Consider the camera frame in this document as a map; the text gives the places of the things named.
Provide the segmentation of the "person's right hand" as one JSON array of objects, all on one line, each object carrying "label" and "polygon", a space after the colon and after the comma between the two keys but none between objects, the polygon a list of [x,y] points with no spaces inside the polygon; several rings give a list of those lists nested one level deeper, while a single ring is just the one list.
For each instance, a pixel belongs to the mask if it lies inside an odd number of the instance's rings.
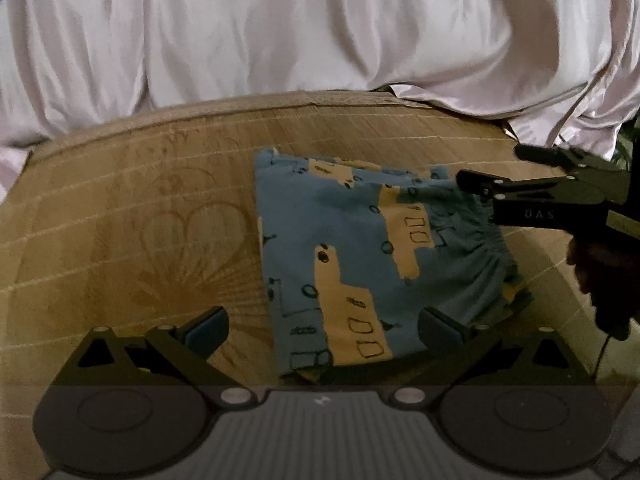
[{"label": "person's right hand", "polygon": [[566,262],[574,268],[583,294],[596,311],[596,325],[608,336],[625,341],[630,322],[639,321],[639,240],[617,231],[576,234]]}]

